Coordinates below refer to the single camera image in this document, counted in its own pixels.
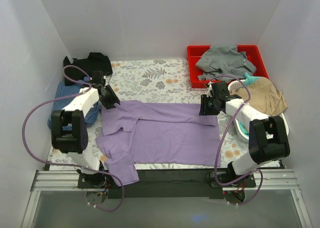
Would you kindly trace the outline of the purple polo shirt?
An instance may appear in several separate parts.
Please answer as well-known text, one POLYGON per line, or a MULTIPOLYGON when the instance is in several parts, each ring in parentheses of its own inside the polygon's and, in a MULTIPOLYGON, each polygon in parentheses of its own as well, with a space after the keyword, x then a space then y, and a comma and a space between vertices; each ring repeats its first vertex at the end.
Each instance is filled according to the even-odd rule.
POLYGON ((200 104, 123 101, 101 110, 96 138, 117 186, 139 181, 137 163, 213 166, 220 143, 216 116, 200 116, 200 104))

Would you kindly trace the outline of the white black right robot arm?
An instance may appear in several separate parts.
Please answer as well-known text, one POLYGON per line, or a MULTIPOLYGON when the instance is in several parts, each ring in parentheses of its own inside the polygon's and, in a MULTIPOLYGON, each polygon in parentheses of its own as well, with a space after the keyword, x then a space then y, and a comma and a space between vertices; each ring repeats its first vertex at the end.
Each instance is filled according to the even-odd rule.
POLYGON ((239 186, 259 167, 290 154, 285 121, 280 116, 268 116, 250 106, 248 100, 232 95, 225 81, 209 82, 208 92, 201 96, 201 116, 218 115, 220 112, 238 120, 249 131, 248 151, 228 164, 225 173, 214 174, 219 186, 239 186))

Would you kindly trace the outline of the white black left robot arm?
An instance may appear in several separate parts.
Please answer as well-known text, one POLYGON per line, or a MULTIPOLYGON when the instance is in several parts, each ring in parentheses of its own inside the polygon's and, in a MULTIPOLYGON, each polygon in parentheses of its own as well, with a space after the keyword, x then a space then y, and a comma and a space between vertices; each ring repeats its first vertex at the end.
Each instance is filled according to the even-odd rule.
POLYGON ((103 163, 88 148, 89 136, 85 116, 98 103, 106 109, 113 109, 120 103, 119 98, 109 84, 106 73, 93 71, 89 82, 91 89, 80 89, 80 95, 70 104, 51 113, 51 143, 54 149, 67 154, 76 164, 77 172, 83 181, 100 188, 107 182, 103 163))

